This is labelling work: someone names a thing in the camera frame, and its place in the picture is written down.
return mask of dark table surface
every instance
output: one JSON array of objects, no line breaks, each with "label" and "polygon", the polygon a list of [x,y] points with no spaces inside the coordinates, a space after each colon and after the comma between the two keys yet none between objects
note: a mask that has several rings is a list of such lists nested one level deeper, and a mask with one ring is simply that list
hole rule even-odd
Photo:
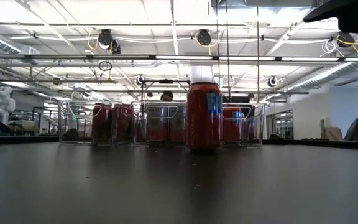
[{"label": "dark table surface", "polygon": [[0,223],[358,223],[358,151],[0,146]]}]

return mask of white cap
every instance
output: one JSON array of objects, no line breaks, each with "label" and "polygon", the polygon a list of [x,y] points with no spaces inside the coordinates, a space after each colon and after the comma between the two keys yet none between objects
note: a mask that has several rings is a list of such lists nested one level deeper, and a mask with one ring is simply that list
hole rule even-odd
[{"label": "white cap", "polygon": [[199,82],[216,83],[211,66],[193,66],[191,68],[190,84]]}]

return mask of clear plastic bin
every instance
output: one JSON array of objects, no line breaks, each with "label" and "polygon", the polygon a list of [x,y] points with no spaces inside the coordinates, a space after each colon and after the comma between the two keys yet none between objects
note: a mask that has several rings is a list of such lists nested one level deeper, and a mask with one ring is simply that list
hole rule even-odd
[{"label": "clear plastic bin", "polygon": [[262,147],[265,105],[223,103],[225,146]]},{"label": "clear plastic bin", "polygon": [[186,144],[186,102],[134,101],[131,106],[134,144]]},{"label": "clear plastic bin", "polygon": [[116,101],[59,101],[58,130],[61,143],[112,144],[119,133],[125,106]]}]

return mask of white robot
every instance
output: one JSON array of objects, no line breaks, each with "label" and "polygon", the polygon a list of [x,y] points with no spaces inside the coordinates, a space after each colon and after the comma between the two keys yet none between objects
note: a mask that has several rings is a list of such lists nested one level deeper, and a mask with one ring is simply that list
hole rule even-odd
[{"label": "white robot", "polygon": [[12,88],[0,87],[0,122],[7,124],[9,113],[13,112],[16,108],[16,102],[11,99]]}]

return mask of person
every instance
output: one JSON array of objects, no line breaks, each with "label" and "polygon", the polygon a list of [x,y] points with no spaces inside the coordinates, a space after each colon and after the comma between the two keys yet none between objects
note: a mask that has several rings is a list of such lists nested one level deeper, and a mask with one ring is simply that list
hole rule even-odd
[{"label": "person", "polygon": [[164,91],[161,95],[161,100],[162,101],[167,101],[167,102],[171,102],[173,99],[173,94],[171,91]]}]

